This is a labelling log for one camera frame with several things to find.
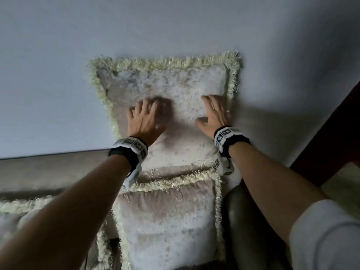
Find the person's left hand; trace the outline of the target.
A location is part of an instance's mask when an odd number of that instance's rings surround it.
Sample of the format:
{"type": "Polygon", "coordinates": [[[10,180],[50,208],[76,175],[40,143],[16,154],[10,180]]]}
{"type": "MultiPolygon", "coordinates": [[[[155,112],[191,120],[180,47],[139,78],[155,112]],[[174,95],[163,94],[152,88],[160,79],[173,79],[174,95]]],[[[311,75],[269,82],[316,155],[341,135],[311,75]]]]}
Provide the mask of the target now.
{"type": "Polygon", "coordinates": [[[158,138],[155,135],[155,129],[161,125],[156,122],[157,114],[160,109],[160,102],[153,99],[153,113],[143,114],[143,100],[135,103],[135,116],[133,120],[128,121],[128,135],[142,139],[147,146],[151,146],[158,138]]]}

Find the person's right hand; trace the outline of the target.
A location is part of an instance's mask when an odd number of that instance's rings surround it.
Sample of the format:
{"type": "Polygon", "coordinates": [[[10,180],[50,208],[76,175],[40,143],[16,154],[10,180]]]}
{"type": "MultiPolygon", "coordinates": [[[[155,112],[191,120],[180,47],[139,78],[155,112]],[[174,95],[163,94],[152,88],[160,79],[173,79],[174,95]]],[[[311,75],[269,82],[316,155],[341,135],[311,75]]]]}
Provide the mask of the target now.
{"type": "Polygon", "coordinates": [[[206,136],[214,139],[215,132],[223,127],[229,126],[228,115],[222,103],[222,97],[217,95],[203,95],[201,99],[207,112],[208,131],[203,132],[206,136]]]}

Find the cream fringed velvet cushion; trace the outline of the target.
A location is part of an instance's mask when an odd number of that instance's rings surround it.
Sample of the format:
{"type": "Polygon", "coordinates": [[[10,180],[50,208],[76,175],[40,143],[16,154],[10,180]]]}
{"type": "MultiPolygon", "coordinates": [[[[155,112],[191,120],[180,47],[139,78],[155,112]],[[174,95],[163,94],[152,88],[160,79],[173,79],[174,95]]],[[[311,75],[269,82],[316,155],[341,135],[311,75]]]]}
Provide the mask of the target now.
{"type": "MultiPolygon", "coordinates": [[[[53,196],[50,195],[29,200],[0,200],[0,250],[29,219],[52,200],[53,196]]],[[[80,270],[112,270],[106,223],[105,221],[98,231],[80,270]]]]}
{"type": "Polygon", "coordinates": [[[91,83],[117,139],[127,136],[126,111],[143,98],[158,100],[166,131],[149,148],[142,177],[171,178],[214,165],[214,142],[195,125],[206,116],[202,95],[220,97],[229,112],[242,61],[236,51],[185,58],[111,58],[88,63],[91,83]]]}
{"type": "Polygon", "coordinates": [[[112,206],[121,270],[177,270],[226,261],[215,168],[135,183],[112,206]]]}

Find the person's left forearm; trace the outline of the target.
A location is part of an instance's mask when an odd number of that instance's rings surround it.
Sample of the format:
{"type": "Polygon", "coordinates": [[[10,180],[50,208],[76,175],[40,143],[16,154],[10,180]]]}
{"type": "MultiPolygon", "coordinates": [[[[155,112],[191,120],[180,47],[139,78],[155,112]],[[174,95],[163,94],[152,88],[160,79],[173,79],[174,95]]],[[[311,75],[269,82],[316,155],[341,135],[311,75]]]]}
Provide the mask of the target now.
{"type": "Polygon", "coordinates": [[[0,250],[0,270],[79,270],[131,170],[111,155],[53,199],[0,250]]]}

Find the person's right forearm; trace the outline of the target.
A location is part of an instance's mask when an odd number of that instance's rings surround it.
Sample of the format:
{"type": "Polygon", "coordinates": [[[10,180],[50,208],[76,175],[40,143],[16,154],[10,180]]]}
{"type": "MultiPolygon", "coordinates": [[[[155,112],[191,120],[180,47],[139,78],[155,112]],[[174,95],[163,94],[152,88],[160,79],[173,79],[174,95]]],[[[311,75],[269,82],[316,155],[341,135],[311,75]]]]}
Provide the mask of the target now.
{"type": "Polygon", "coordinates": [[[251,197],[276,234],[290,245],[294,223],[327,196],[310,181],[245,142],[229,147],[251,197]]]}

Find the brown sofa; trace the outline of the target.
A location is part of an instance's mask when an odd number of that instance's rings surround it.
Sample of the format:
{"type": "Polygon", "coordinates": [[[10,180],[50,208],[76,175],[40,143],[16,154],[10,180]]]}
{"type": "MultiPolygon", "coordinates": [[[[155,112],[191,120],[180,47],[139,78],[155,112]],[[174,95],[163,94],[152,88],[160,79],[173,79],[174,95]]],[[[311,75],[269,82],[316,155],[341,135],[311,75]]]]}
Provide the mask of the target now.
{"type": "MultiPolygon", "coordinates": [[[[0,201],[57,195],[102,163],[105,150],[0,159],[0,201]]],[[[293,270],[287,245],[256,207],[236,171],[222,177],[227,261],[181,270],[293,270]]]]}

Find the dark wooden furniture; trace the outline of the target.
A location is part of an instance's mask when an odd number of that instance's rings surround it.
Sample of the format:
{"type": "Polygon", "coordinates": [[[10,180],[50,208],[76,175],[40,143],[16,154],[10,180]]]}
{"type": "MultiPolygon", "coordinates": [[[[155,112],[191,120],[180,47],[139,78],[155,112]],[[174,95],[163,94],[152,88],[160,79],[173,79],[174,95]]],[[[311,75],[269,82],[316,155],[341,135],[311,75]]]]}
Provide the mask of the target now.
{"type": "Polygon", "coordinates": [[[360,167],[360,81],[335,109],[290,169],[322,186],[346,164],[360,167]]]}

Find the white sleeve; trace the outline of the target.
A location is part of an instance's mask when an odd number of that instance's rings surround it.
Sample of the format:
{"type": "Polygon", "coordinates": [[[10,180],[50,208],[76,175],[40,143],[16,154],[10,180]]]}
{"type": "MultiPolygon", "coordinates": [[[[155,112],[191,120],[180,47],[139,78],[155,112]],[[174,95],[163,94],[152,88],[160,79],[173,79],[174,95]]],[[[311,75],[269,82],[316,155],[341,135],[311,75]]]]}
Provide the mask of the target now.
{"type": "Polygon", "coordinates": [[[360,270],[360,221],[333,200],[306,209],[289,244],[293,270],[360,270]]]}

